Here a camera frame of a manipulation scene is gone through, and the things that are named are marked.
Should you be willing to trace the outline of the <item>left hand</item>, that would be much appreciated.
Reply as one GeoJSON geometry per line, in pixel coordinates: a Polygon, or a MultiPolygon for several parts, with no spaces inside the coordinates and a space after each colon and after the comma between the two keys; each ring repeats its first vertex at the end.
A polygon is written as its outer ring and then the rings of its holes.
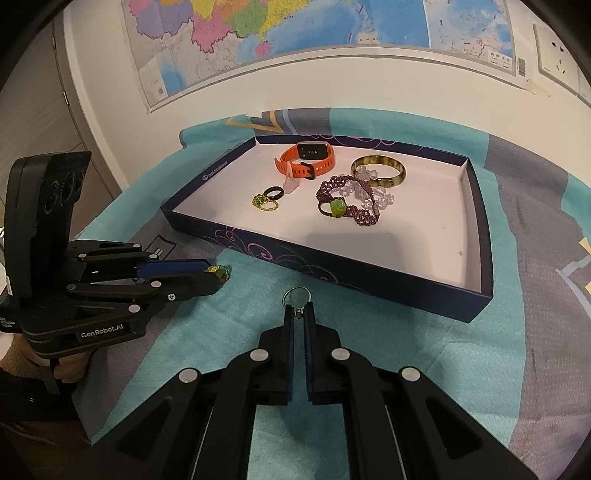
{"type": "Polygon", "coordinates": [[[70,384],[84,377],[91,357],[91,352],[77,353],[59,358],[51,366],[51,361],[40,357],[22,334],[16,334],[1,359],[1,369],[22,378],[48,380],[52,375],[55,380],[70,384]]]}

